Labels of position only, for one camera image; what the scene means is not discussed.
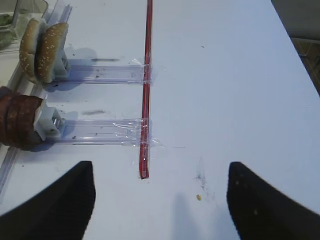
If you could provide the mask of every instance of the sesame seed bun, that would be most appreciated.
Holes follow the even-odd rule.
[[[35,61],[35,73],[44,83],[51,83],[60,72],[66,72],[62,57],[69,25],[65,22],[52,25],[43,34]]]
[[[20,66],[27,78],[34,84],[40,83],[35,74],[35,57],[38,42],[46,29],[47,23],[43,18],[32,18],[20,42]]]

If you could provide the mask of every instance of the red straw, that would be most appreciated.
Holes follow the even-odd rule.
[[[149,123],[150,123],[150,81],[151,81],[151,35],[153,0],[147,0],[145,50],[144,50],[144,77],[142,97],[142,123],[140,139],[139,170],[141,179],[149,178]]]

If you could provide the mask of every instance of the white table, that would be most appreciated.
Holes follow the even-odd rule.
[[[69,2],[70,58],[142,59],[147,1]],[[85,240],[238,239],[226,202],[232,161],[320,213],[320,100],[271,2],[155,0],[152,34],[152,137],[162,146],[151,149],[150,178],[138,178],[137,147],[22,152],[0,213],[81,160],[93,162],[97,191]],[[141,86],[54,94],[70,118],[85,118],[83,109],[104,109],[96,119],[141,114]]]

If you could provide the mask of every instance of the white plastic holder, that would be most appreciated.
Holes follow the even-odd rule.
[[[43,141],[46,138],[61,138],[65,129],[65,119],[55,107],[48,107],[46,100],[35,112],[33,127]]]

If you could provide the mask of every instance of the white surface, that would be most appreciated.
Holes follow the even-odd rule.
[[[100,58],[123,57],[122,63],[141,58],[145,3],[74,0],[69,43]],[[86,17],[88,10],[96,14]],[[88,28],[80,27],[84,23]],[[1,213],[81,160],[93,162],[97,191],[85,240],[237,239],[226,202],[232,161],[320,213],[320,100],[271,2],[155,1],[152,51],[158,72],[151,90],[152,135],[164,146],[151,149],[150,179],[138,178],[134,147],[55,145],[22,152]],[[93,86],[85,95],[84,87],[71,91],[90,98],[88,108],[100,108],[105,99],[116,118],[129,111],[126,106],[128,117],[140,111],[141,87],[127,97],[126,85],[106,87],[121,102]],[[78,113],[84,103],[76,102],[63,110]],[[199,173],[205,182],[197,181]]]

